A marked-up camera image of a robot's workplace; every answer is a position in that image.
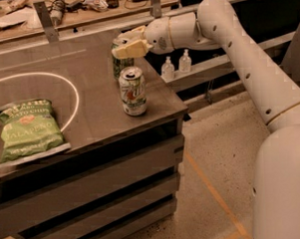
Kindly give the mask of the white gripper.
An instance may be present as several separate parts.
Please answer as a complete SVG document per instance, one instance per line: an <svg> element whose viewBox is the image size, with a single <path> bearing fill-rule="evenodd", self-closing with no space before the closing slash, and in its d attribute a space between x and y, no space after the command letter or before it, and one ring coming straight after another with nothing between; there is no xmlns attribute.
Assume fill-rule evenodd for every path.
<svg viewBox="0 0 300 239"><path fill-rule="evenodd" d="M113 48L114 57L117 59L135 59L145 56L149 51L158 55L172 52L168 21L168 17L161 17L153 20L147 26L138 26L120 34L118 38L123 43L128 44Z"/></svg>

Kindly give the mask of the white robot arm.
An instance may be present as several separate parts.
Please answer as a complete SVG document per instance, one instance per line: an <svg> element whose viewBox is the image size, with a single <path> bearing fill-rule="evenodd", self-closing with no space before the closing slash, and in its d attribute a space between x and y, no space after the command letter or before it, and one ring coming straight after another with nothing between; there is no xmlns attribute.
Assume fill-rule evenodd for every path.
<svg viewBox="0 0 300 239"><path fill-rule="evenodd" d="M161 17L118 36L119 59L177 48L225 51L270 135L256 157L253 239L300 239L300 87L249 37L227 0Z"/></svg>

